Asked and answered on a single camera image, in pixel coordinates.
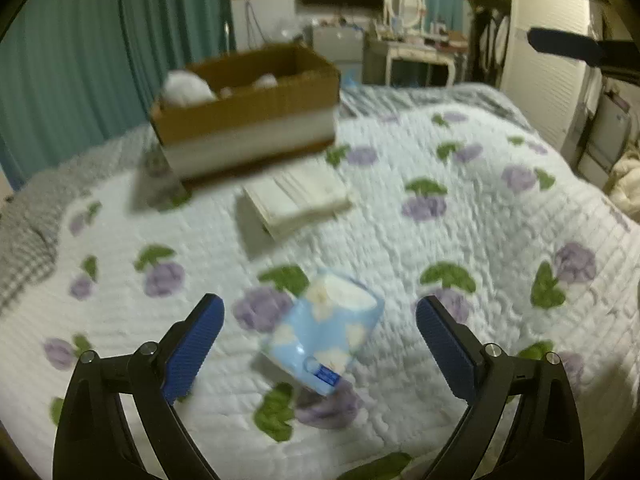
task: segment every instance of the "white stuffed toy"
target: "white stuffed toy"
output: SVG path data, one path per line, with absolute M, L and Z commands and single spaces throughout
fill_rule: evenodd
M 278 86 L 278 80 L 273 74 L 261 75 L 253 84 L 254 88 L 273 88 L 274 86 Z
M 176 107 L 197 106 L 217 100 L 204 79 L 186 70 L 171 70 L 160 95 L 166 105 Z

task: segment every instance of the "stack of paper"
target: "stack of paper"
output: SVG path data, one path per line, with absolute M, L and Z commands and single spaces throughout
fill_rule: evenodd
M 351 206 L 338 174 L 316 161 L 262 176 L 244 186 L 244 192 L 274 238 Z

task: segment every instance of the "vanity table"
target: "vanity table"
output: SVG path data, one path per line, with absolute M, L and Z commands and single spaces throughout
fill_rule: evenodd
M 367 45 L 366 79 L 370 82 L 379 74 L 380 59 L 384 59 L 384 84 L 391 84 L 391 68 L 394 60 L 412 61 L 425 64 L 446 65 L 449 69 L 447 75 L 447 87 L 452 86 L 456 81 L 456 54 L 458 50 L 449 47 L 435 47 L 420 44 L 403 43 L 401 41 L 385 41 L 370 38 Z

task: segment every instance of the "cable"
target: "cable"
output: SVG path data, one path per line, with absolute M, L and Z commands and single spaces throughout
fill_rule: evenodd
M 260 37 L 262 38 L 262 42 L 266 43 L 267 39 L 264 37 L 264 34 L 262 33 L 262 29 L 260 28 L 260 23 L 258 23 L 258 18 L 255 17 L 254 6 L 251 4 L 251 1 L 249 1 L 249 0 L 247 0 L 246 5 L 247 5 L 247 8 L 251 11 L 251 14 L 254 17 L 255 27 L 258 29 L 258 33 L 260 34 Z
M 244 22 L 246 23 L 246 44 L 249 49 L 252 48 L 252 30 L 251 21 L 249 20 L 249 0 L 244 1 Z

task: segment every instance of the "metal screw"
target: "metal screw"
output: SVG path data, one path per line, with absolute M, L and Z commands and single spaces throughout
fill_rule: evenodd
M 484 351 L 491 357 L 498 357 L 498 355 L 502 353 L 502 348 L 500 348 L 496 343 L 489 343 L 488 345 L 484 345 Z
M 140 353 L 142 355 L 153 355 L 156 353 L 156 350 L 158 350 L 158 344 L 153 341 L 142 343 L 142 346 L 140 347 Z
M 80 362 L 87 364 L 95 359 L 95 352 L 93 350 L 87 350 L 86 352 L 82 352 L 80 354 Z
M 545 359 L 553 365 L 557 365 L 560 362 L 560 356 L 553 352 L 547 352 Z

